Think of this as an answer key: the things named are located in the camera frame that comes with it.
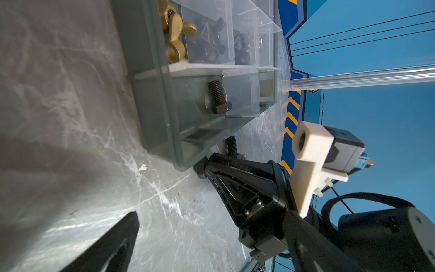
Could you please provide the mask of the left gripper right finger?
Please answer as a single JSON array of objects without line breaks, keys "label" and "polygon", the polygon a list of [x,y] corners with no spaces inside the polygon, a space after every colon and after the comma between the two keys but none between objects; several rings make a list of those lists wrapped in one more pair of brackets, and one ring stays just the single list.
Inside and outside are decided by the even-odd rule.
[{"label": "left gripper right finger", "polygon": [[307,221],[293,210],[286,212],[284,235],[297,272],[363,272]]}]

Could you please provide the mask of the black wing nut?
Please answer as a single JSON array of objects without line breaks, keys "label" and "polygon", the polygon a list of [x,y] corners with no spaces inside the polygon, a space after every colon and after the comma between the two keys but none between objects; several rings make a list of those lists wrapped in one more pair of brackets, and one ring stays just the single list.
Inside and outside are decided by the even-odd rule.
[{"label": "black wing nut", "polygon": [[226,21],[198,17],[197,34],[188,37],[188,59],[192,63],[224,64],[232,62]]},{"label": "black wing nut", "polygon": [[234,37],[234,61],[236,65],[250,65],[252,48],[250,36],[240,32]]}]

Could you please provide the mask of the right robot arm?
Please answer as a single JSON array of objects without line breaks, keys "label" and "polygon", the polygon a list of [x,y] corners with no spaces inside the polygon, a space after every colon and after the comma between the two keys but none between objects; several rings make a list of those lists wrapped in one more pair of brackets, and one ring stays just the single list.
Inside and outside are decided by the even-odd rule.
[{"label": "right robot arm", "polygon": [[435,226],[404,199],[351,193],[299,215],[285,169],[215,153],[194,166],[220,195],[258,262],[285,253],[298,272],[432,272]]}]

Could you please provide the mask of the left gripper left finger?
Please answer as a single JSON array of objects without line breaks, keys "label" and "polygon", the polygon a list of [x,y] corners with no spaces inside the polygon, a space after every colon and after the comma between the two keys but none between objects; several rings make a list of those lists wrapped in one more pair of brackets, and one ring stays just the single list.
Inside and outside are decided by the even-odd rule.
[{"label": "left gripper left finger", "polygon": [[139,219],[137,212],[125,215],[63,272],[126,272],[133,255]]}]

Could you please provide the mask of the black bolt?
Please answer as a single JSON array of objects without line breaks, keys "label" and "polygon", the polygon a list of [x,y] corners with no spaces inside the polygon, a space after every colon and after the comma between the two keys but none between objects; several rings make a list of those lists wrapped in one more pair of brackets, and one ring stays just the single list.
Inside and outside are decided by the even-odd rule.
[{"label": "black bolt", "polygon": [[193,165],[193,170],[199,179],[207,179],[208,162],[208,158],[205,156],[198,163]]},{"label": "black bolt", "polygon": [[226,99],[224,88],[220,80],[216,79],[208,82],[208,89],[214,101],[214,114],[222,114],[232,109],[232,103]]}]

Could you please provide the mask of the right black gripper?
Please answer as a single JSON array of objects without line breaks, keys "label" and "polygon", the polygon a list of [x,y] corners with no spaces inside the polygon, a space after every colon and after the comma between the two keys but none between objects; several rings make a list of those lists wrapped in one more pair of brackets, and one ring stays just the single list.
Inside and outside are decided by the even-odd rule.
[{"label": "right black gripper", "polygon": [[[203,160],[203,176],[221,197],[251,258],[264,262],[288,251],[283,221],[287,211],[297,210],[289,176],[281,165],[214,153]],[[324,236],[317,212],[309,209],[303,219]]]}]

